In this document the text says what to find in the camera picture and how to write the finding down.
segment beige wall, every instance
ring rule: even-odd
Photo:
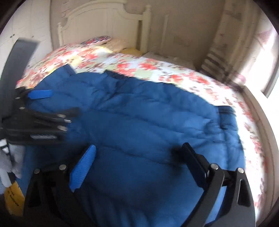
[[[61,18],[63,0],[52,0],[50,26],[53,48],[59,47],[57,23]],[[76,8],[89,0],[72,0]],[[152,19],[148,50],[159,52],[162,40],[163,22],[169,14],[169,23],[163,54],[193,61],[200,68],[212,44],[221,19],[225,0],[128,0],[128,13],[142,14],[146,4],[151,5]]]

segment metal pin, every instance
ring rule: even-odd
[[[65,131],[65,132],[68,131],[67,127],[62,126],[62,125],[58,125],[57,128],[62,130],[62,131]]]
[[[67,168],[67,166],[65,164],[62,164],[62,165],[59,166],[60,170],[65,170],[66,168]]]
[[[66,115],[64,115],[64,114],[57,114],[57,116],[58,116],[58,117],[62,117],[62,118],[65,118],[65,117],[66,117]]]
[[[219,168],[219,166],[218,166],[216,163],[210,164],[210,167],[211,167],[212,169],[215,169],[215,170],[217,170],[217,169]]]
[[[240,167],[237,168],[237,171],[240,172],[240,173],[244,173],[244,169],[242,169],[242,168],[240,168]]]
[[[38,174],[40,172],[40,169],[34,169],[34,174]]]

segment beige pillow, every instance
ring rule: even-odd
[[[108,43],[102,45],[113,52],[120,53],[123,49],[128,47],[128,41],[125,39],[112,39]]]

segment white headboard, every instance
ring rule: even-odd
[[[142,21],[140,50],[147,52],[150,30],[150,5],[146,6],[142,15],[127,13],[124,4],[127,0],[90,1],[73,9],[66,15],[67,23],[58,23],[59,44],[81,43],[97,36],[111,36],[126,39],[129,47],[136,47],[139,21]]]

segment floral pattern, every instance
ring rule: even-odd
[[[252,190],[256,219],[259,218],[266,195],[267,165],[258,128],[241,93],[201,73],[145,57],[114,54],[101,46],[67,45],[48,54],[45,59],[26,69],[18,87],[35,87],[62,65],[69,64],[77,73],[114,71],[141,80],[172,83],[194,93],[213,105],[229,105],[236,114],[238,134],[245,158],[246,175]]]

